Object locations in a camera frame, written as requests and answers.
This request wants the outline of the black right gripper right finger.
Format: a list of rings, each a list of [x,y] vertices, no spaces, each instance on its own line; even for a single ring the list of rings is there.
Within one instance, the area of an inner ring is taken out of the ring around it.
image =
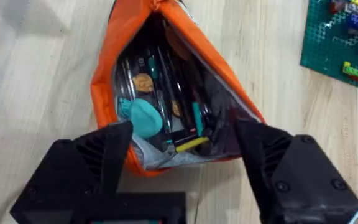
[[[235,134],[262,223],[349,223],[358,197],[310,135],[238,119]]]

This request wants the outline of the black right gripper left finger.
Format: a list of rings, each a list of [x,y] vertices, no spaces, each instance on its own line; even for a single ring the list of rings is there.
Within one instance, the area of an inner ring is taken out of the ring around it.
[[[17,223],[76,223],[94,199],[116,193],[133,125],[109,124],[56,140],[9,213]]]

